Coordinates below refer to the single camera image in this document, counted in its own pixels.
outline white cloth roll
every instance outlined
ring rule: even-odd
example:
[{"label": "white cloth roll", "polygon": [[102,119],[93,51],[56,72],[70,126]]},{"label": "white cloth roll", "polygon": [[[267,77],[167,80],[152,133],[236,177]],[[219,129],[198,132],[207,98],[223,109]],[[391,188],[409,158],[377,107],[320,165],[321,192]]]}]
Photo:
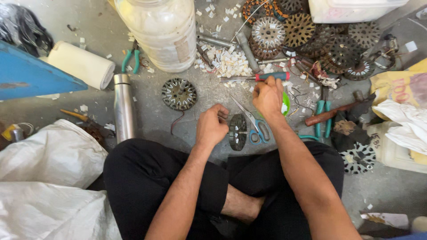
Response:
[{"label": "white cloth roll", "polygon": [[112,61],[63,41],[55,44],[47,63],[100,90],[108,86],[115,68]]}]

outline blue wooden plank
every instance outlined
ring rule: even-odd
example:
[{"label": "blue wooden plank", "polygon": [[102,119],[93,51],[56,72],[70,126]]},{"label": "blue wooden plank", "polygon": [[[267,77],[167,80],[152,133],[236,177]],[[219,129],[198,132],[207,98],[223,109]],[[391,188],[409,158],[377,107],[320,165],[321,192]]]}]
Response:
[{"label": "blue wooden plank", "polygon": [[0,41],[0,100],[87,88],[82,80]]}]

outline right hand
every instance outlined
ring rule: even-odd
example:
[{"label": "right hand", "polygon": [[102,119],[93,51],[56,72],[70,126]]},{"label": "right hand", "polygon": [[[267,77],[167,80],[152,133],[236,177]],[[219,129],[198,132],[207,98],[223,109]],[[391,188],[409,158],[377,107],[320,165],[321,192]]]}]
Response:
[{"label": "right hand", "polygon": [[200,114],[196,128],[196,145],[214,148],[228,133],[228,109],[217,103]]},{"label": "right hand", "polygon": [[281,79],[274,79],[269,76],[265,82],[259,82],[252,93],[252,103],[257,110],[265,117],[281,115],[283,103],[283,85]]}]

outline black plastic bag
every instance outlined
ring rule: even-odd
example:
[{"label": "black plastic bag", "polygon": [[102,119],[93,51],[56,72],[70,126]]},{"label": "black plastic bag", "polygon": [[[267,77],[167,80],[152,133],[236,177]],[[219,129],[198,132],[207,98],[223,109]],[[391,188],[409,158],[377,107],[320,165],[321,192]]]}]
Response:
[{"label": "black plastic bag", "polygon": [[0,3],[0,39],[39,57],[47,56],[53,39],[28,9]]}]

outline scissors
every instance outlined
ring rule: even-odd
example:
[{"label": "scissors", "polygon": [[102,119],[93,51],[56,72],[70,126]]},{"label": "scissors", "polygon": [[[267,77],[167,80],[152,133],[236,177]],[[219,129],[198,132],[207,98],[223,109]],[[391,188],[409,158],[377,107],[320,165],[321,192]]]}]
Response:
[{"label": "scissors", "polygon": [[239,101],[237,101],[233,95],[230,94],[230,97],[234,100],[234,102],[239,106],[239,108],[246,114],[246,116],[251,121],[255,130],[251,129],[249,132],[249,140],[252,144],[258,145],[260,143],[269,143],[271,140],[271,130],[268,124],[264,120],[255,119],[254,115],[249,112]]}]

